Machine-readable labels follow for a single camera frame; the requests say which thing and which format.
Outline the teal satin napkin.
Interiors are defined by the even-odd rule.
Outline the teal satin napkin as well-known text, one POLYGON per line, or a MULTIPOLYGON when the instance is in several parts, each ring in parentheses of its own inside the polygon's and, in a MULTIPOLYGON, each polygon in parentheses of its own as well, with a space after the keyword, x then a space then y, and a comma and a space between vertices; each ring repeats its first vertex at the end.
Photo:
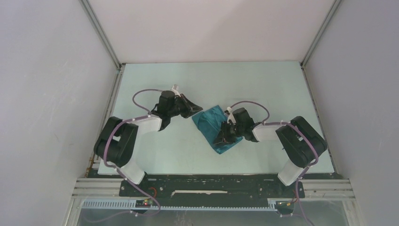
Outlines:
POLYGON ((211 148, 217 154, 223 154, 227 150, 238 144, 243 137, 238 137, 232 144, 215 145, 213 141, 216 139, 221 129, 221 124, 227 121, 227 116, 219 105, 211 107, 205 111, 201 111, 191 117, 197 129, 202 133, 211 148))

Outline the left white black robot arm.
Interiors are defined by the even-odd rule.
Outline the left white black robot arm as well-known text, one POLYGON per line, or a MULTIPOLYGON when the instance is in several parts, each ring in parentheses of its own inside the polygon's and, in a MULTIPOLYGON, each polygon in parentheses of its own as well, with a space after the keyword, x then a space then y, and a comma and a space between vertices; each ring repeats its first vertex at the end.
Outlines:
POLYGON ((108 118, 94 145, 94 154, 104 165, 115 169, 131 183, 130 189, 137 196, 147 194, 149 184, 143 180, 146 172, 133 159, 133 150, 138 136, 164 130, 175 116, 185 119, 194 116, 203 108, 194 104, 175 88, 162 90, 158 103, 144 116, 132 119, 108 118))

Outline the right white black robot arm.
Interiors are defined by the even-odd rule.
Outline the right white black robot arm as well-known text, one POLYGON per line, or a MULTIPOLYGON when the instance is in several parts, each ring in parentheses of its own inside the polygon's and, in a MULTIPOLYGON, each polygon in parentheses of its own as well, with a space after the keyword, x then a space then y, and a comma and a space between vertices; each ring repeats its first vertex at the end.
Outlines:
POLYGON ((327 142, 302 116, 289 122, 255 122, 245 108, 226 110, 227 120, 221 123, 213 141, 217 147, 232 145, 238 138, 250 142, 264 142, 278 139, 288 156, 288 161, 278 173, 274 192, 285 197, 292 192, 292 184, 301 178, 309 167, 319 161, 327 150, 327 142))

